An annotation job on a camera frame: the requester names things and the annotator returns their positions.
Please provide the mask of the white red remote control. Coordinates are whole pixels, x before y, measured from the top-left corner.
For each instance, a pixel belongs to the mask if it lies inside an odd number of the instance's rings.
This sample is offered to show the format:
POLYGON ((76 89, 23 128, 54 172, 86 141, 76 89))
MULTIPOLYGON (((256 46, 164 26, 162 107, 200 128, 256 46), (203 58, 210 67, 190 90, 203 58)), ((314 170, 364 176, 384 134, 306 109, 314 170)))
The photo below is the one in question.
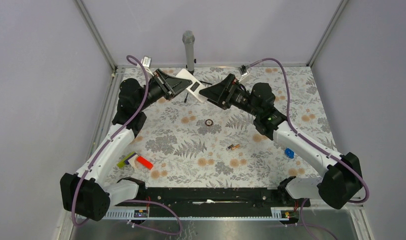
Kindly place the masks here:
POLYGON ((191 81, 191 85, 186 88, 188 93, 195 97, 200 103, 204 103, 208 98, 201 95, 200 91, 207 88, 201 81, 195 78, 188 70, 185 68, 181 69, 176 75, 177 78, 186 79, 191 81))

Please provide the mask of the copper AA battery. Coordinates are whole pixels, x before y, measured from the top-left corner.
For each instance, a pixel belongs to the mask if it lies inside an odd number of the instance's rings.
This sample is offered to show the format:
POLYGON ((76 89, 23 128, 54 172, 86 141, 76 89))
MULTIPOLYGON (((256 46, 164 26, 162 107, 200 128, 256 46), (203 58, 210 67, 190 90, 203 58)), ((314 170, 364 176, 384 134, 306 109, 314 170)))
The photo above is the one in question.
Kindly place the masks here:
POLYGON ((240 145, 239 145, 239 144, 234 145, 234 146, 231 148, 231 150, 233 151, 233 150, 235 150, 235 149, 238 149, 239 147, 240 147, 240 145))

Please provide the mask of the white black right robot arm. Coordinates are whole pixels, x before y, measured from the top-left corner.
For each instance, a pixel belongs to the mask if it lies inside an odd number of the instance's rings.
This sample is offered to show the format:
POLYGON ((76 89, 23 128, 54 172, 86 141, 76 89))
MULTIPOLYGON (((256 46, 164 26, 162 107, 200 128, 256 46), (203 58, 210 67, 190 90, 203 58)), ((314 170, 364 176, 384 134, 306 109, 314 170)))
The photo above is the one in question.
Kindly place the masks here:
POLYGON ((317 171, 317 177, 291 176, 283 180, 277 193, 282 205, 290 206, 299 199, 319 199, 339 210, 347 203, 363 203, 369 198, 359 158, 317 143, 294 127, 289 117, 275 108, 275 95, 268 83, 258 82, 248 91, 229 74, 221 82, 201 89, 199 94, 224 110, 235 106, 251 114, 261 135, 292 150, 317 171))

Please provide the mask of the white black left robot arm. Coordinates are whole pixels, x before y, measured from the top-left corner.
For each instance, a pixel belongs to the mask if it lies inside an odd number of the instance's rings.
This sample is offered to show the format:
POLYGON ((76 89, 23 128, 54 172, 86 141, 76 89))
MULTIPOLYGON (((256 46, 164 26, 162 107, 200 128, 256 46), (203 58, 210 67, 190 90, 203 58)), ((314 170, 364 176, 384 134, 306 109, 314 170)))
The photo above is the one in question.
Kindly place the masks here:
POLYGON ((73 216, 99 221, 110 207, 127 200, 135 206, 143 204, 146 200, 143 182, 127 177, 106 186, 106 178, 124 149, 141 131, 147 119, 144 109, 160 98, 175 98, 196 82, 186 69, 175 76, 157 69, 145 85, 134 78, 123 80, 116 114, 104 140, 83 166, 60 179, 63 208, 73 216))

